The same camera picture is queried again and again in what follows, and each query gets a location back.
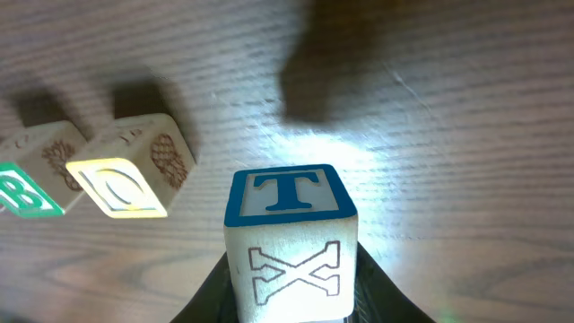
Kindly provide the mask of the green T letter block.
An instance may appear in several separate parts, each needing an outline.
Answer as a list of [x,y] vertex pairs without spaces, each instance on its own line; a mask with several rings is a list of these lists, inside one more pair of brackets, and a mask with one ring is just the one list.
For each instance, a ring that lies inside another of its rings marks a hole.
[[358,221],[329,164],[236,172],[223,226],[239,321],[350,316]]

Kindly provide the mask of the green B letter block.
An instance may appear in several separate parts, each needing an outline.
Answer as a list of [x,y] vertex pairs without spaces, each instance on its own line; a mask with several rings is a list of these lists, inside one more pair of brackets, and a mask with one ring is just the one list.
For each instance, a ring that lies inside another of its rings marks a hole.
[[86,145],[70,121],[27,127],[1,142],[1,204],[21,218],[62,216],[83,195],[66,163]]

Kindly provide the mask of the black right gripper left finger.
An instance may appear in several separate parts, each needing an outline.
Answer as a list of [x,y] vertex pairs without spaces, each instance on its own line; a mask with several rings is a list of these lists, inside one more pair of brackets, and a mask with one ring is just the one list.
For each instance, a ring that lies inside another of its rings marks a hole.
[[224,253],[185,308],[171,323],[238,323],[238,312]]

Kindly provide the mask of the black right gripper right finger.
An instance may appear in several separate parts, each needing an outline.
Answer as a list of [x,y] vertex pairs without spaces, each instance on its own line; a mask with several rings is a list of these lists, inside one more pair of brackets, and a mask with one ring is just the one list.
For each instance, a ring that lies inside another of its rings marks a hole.
[[400,291],[359,243],[352,322],[434,323],[434,320]]

